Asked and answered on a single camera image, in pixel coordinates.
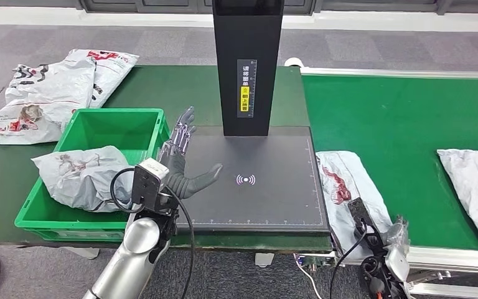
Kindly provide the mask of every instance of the gray carpet floor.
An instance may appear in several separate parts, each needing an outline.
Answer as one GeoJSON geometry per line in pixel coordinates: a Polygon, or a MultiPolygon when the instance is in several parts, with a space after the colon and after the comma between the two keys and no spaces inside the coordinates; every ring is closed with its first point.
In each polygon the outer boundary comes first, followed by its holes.
{"type": "MultiPolygon", "coordinates": [[[[141,56],[140,64],[216,64],[212,29],[0,26],[0,108],[3,88],[17,64],[56,62],[73,48],[130,52],[141,56]]],[[[478,33],[284,30],[279,64],[290,57],[312,67],[478,70],[478,33]]],[[[87,260],[63,249],[0,246],[0,298],[81,298],[113,252],[101,250],[97,259],[87,260]]],[[[188,261],[188,252],[168,252],[143,298],[178,298],[188,261]]],[[[328,298],[331,273],[321,268],[313,274],[324,298],[328,298]]],[[[333,298],[366,298],[357,278],[357,268],[342,268],[333,298]]],[[[290,255],[277,255],[272,266],[258,268],[253,254],[201,252],[189,298],[311,299],[315,295],[290,255]]]]}

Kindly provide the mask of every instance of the silver robotic arm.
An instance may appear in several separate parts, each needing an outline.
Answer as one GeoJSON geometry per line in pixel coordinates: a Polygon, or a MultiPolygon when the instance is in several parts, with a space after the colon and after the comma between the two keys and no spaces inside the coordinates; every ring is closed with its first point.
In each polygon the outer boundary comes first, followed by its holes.
{"type": "Polygon", "coordinates": [[[185,153],[195,132],[191,125],[194,118],[194,108],[190,107],[179,117],[170,140],[162,146],[159,162],[147,159],[135,167],[131,200],[143,208],[130,215],[122,244],[83,299],[139,298],[156,262],[176,233],[180,199],[218,179],[221,164],[196,178],[184,176],[185,153]]]}

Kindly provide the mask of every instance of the white icon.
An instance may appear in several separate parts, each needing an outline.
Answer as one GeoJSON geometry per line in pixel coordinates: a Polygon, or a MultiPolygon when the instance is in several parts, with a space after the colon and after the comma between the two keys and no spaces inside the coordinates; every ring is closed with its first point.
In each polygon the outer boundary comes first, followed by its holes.
{"type": "Polygon", "coordinates": [[[255,176],[252,174],[251,176],[246,178],[246,177],[242,176],[241,174],[239,174],[237,177],[235,177],[235,182],[238,185],[242,185],[243,183],[249,183],[251,185],[254,185],[255,184],[255,176]]]}

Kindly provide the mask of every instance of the black cable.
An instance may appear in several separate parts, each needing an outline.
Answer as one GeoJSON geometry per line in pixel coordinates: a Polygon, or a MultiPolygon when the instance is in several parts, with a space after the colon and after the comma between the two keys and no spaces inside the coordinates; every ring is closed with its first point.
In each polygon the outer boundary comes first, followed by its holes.
{"type": "Polygon", "coordinates": [[[184,212],[184,215],[186,216],[186,221],[188,222],[189,228],[190,228],[190,241],[191,241],[191,256],[190,256],[190,269],[188,272],[188,277],[186,278],[186,284],[184,285],[184,292],[182,292],[182,297],[181,299],[184,299],[186,296],[186,293],[188,292],[188,287],[189,287],[189,282],[191,280],[191,274],[193,272],[193,263],[195,259],[195,231],[193,230],[193,223],[191,221],[191,217],[189,217],[188,210],[182,203],[181,199],[171,190],[171,188],[166,185],[166,189],[169,191],[171,196],[179,203],[180,208],[182,209],[182,212],[184,212]]]}
{"type": "Polygon", "coordinates": [[[124,211],[126,213],[140,213],[144,210],[144,205],[140,205],[140,207],[138,209],[135,209],[135,210],[130,210],[130,209],[127,209],[125,207],[123,207],[120,202],[118,201],[118,199],[116,198],[116,195],[115,195],[115,182],[116,182],[116,179],[118,179],[118,177],[120,176],[120,174],[123,174],[123,173],[127,173],[128,171],[134,171],[134,168],[126,168],[126,169],[122,169],[121,171],[119,171],[117,174],[115,174],[115,176],[113,177],[113,179],[111,180],[111,188],[110,188],[110,191],[111,191],[111,198],[113,199],[113,202],[115,203],[116,207],[118,209],[120,209],[121,211],[124,211]]]}
{"type": "Polygon", "coordinates": [[[360,243],[362,243],[363,238],[365,238],[365,234],[367,233],[367,225],[365,224],[364,221],[362,221],[363,224],[363,234],[362,236],[354,243],[354,245],[344,254],[342,255],[342,258],[338,260],[336,263],[336,266],[334,266],[334,271],[332,272],[332,277],[330,278],[330,285],[329,285],[329,299],[332,299],[332,285],[334,282],[334,278],[336,276],[336,271],[338,271],[338,268],[340,267],[340,264],[345,260],[345,258],[351,253],[351,251],[354,250],[360,243]]]}

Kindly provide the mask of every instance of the yellow label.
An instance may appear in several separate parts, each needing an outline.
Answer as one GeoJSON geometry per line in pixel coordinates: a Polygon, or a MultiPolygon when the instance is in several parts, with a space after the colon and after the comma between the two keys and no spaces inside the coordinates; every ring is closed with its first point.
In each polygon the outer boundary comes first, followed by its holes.
{"type": "Polygon", "coordinates": [[[248,102],[250,100],[250,87],[241,87],[241,112],[248,112],[248,102]]]}

